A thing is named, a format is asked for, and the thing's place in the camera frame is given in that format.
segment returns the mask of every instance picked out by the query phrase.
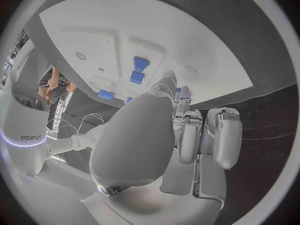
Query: blue light strip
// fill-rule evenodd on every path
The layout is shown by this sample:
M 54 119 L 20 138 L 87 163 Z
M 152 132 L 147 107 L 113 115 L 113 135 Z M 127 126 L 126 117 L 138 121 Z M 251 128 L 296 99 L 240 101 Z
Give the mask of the blue light strip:
M 13 145 L 13 146 L 15 146 L 15 147 L 19 147 L 19 148 L 29 148 L 29 147 L 34 147 L 34 146 L 43 144 L 43 143 L 46 141 L 46 138 L 47 138 L 47 137 L 45 136 L 45 138 L 44 138 L 42 141 L 38 142 L 38 143 L 28 144 L 28 145 L 22 145 L 22 144 L 16 144 L 16 143 L 13 143 L 13 142 L 9 141 L 9 140 L 3 135 L 3 133 L 1 132 L 1 130 L 0 130 L 0 134 L 1 134 L 1 137 L 2 137 L 8 144 Z

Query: person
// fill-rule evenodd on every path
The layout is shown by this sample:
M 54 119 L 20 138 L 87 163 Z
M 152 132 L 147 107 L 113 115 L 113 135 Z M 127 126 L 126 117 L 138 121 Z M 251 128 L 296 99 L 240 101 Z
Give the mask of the person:
M 72 92 L 76 85 L 68 81 L 55 67 L 50 69 L 40 80 L 38 94 L 41 95 L 48 107 L 55 104 L 61 95 Z

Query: person's arm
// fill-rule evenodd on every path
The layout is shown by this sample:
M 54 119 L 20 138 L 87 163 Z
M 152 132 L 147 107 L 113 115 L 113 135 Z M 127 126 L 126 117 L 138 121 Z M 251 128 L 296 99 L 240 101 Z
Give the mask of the person's arm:
M 77 88 L 77 86 L 74 84 L 74 83 L 72 83 L 72 82 L 70 82 L 70 84 L 68 84 L 66 87 L 65 87 L 65 89 L 66 89 L 66 91 L 69 93 L 69 92 L 73 92 L 75 89 Z
M 49 86 L 47 92 L 56 89 L 59 86 L 59 76 L 60 76 L 60 72 L 55 67 L 53 67 L 52 77 L 49 79 L 47 83 L 47 86 Z

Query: person's hand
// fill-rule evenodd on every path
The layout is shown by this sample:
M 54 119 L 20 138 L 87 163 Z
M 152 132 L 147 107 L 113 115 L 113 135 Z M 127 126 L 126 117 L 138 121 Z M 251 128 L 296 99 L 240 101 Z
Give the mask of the person's hand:
M 59 86 L 59 79 L 55 78 L 55 77 L 51 77 L 47 83 L 48 89 L 47 89 L 47 93 L 49 91 L 52 91 L 53 89 L 56 89 Z

